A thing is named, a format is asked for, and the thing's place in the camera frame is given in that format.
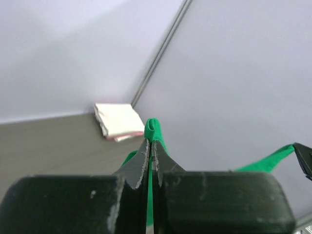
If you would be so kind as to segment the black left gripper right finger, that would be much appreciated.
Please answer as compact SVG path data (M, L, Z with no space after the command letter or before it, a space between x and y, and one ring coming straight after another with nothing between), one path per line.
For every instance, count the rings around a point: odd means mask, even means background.
M151 146L156 234L291 234L296 221L265 172L194 172Z

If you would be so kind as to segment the green t shirt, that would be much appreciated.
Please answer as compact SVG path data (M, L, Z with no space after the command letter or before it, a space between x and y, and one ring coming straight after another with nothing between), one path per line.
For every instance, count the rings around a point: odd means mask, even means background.
M147 198L147 220L146 227L149 225L154 226L154 210L153 210L153 173L152 173L152 159L151 159L151 146L155 141L159 141L163 148L167 153L167 149L164 145L161 126L159 121L156 118L151 118L147 120L144 129L144 139L148 139L150 143L150 151L149 151L149 177L148 177L148 198ZM271 174L272 169L275 168L281 160L287 157L289 154L294 152L293 145L286 145L271 155L255 162L250 165L244 166L242 168L236 169L232 172L265 172ZM130 160L135 154L137 150L131 152L123 165Z

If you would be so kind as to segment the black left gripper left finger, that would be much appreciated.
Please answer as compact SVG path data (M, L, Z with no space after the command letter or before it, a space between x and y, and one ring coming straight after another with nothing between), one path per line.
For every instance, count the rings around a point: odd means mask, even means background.
M143 234L150 143L111 175L34 175L13 183L0 205L3 234Z

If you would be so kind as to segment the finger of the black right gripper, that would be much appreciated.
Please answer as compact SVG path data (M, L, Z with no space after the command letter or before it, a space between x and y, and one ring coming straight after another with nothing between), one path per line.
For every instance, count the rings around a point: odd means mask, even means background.
M312 180L312 148L297 142L293 144L293 147L305 177Z

